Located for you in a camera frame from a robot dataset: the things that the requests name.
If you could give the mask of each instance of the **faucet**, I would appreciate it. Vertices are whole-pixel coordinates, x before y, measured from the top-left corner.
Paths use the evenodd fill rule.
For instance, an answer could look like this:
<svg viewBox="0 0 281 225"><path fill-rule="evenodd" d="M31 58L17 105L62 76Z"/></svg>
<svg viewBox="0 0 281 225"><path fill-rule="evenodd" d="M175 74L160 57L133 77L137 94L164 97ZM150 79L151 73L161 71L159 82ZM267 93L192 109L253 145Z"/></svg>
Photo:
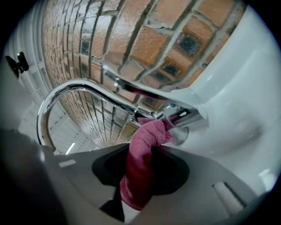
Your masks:
<svg viewBox="0 0 281 225"><path fill-rule="evenodd" d="M107 64L103 65L104 72L115 81L115 86L135 94L143 95L148 98L161 100L165 103L172 104L173 107L167 107L161 112L149 112L139 107L134 107L132 104L121 101L121 99L111 92L106 92L104 89L92 80L88 79L73 79L65 81L54 88L43 101L40 106L37 116L37 137L41 145L47 145L55 150L55 146L50 138L48 129L48 120L52 107L60 97L71 91L86 91L93 94L95 97L101 98L112 103L115 107L132 115L131 121L138 124L139 117L146 117L152 120L166 119L174 128L171 130L175 140L175 144L183 143L188 136L187 126L197 120L205 119L206 115L194 104L190 105L185 102L165 97L165 92L159 90L148 90L145 87L140 87L126 81L118 75Z"/></svg>

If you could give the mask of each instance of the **pink cloth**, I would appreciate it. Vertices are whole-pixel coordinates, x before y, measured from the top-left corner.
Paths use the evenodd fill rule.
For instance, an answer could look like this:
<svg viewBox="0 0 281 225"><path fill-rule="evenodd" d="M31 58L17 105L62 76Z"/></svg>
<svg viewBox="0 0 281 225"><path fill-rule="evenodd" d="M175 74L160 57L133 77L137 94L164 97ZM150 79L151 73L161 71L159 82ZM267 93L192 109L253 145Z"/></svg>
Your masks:
<svg viewBox="0 0 281 225"><path fill-rule="evenodd" d="M143 125L132 138L127 153L126 173L120 182L121 199L135 210L142 210L152 196L154 171L151 147L172 140L168 132L172 126L167 121L140 118L139 123Z"/></svg>

